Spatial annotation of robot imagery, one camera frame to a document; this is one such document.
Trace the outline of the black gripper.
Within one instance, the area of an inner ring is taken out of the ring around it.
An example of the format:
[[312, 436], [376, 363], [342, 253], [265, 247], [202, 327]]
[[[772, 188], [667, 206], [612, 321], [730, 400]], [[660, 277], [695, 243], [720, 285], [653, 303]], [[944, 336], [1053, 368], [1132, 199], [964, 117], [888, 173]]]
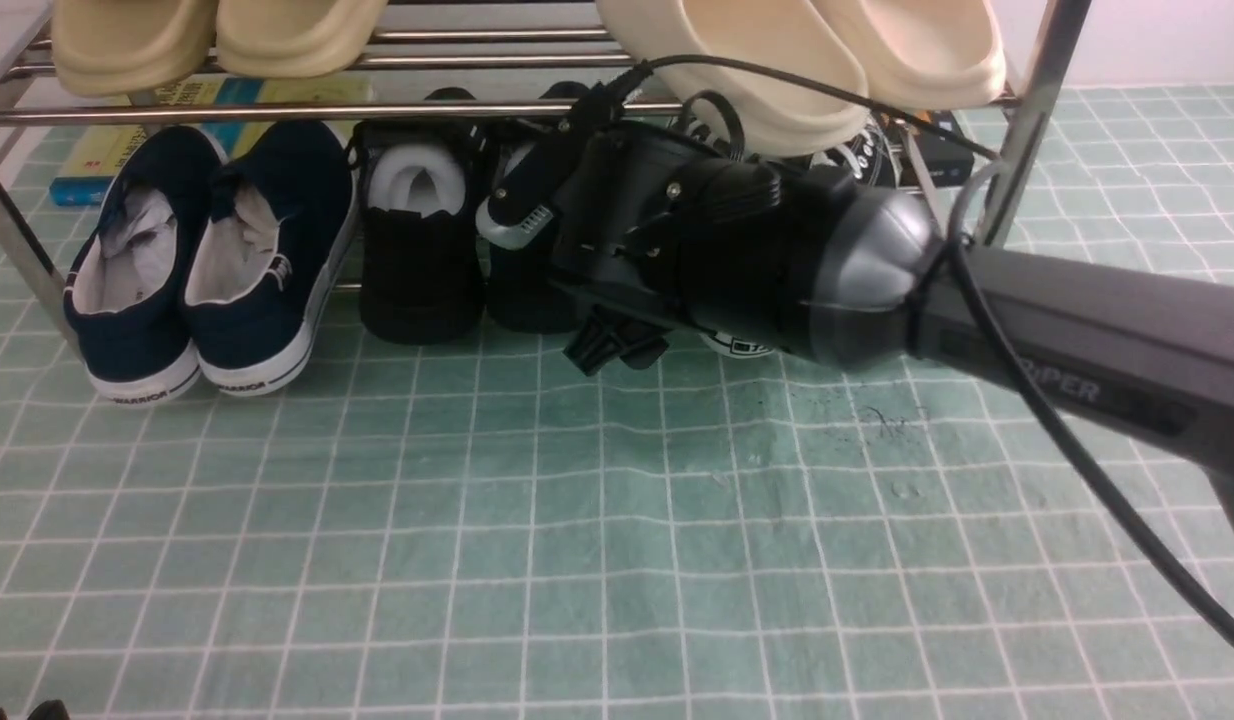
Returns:
[[613, 361], [647, 370], [673, 331], [812, 348], [814, 279], [858, 195], [853, 174], [810, 168], [810, 156], [731, 159], [644, 123], [598, 133], [624, 99], [616, 82], [589, 88], [475, 215], [489, 243], [524, 249], [557, 217], [559, 191], [552, 279], [586, 309], [566, 359], [586, 377]]

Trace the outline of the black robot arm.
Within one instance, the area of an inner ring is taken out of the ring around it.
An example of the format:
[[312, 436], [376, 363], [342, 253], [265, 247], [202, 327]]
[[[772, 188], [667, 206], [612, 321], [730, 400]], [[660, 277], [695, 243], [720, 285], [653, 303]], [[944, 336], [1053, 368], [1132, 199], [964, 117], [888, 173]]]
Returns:
[[1199, 466], [1234, 532], [1234, 287], [969, 246], [896, 186], [876, 131], [784, 158], [716, 91], [656, 127], [598, 85], [508, 156], [476, 225], [543, 247], [582, 305], [584, 374], [653, 366], [671, 331], [844, 370], [909, 354], [1019, 391], [1151, 559], [1059, 410]]

